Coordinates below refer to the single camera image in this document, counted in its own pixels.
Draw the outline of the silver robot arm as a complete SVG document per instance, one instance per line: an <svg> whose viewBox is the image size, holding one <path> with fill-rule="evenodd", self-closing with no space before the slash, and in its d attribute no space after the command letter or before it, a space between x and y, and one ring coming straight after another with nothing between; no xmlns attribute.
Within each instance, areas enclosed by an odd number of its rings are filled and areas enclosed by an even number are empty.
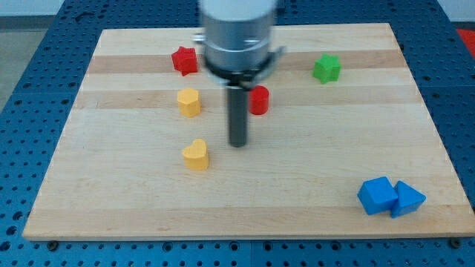
<svg viewBox="0 0 475 267"><path fill-rule="evenodd" d="M199 0L207 71L226 89L228 142L241 148L248 139L249 92L275 68L283 48L271 51L276 0Z"/></svg>

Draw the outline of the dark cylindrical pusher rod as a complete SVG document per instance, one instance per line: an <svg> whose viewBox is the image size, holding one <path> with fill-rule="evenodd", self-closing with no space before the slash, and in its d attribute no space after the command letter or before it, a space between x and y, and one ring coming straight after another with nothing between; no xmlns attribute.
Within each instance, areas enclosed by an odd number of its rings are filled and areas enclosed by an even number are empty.
<svg viewBox="0 0 475 267"><path fill-rule="evenodd" d="M226 87L228 136L232 147L240 148L247 143L248 95L238 86Z"/></svg>

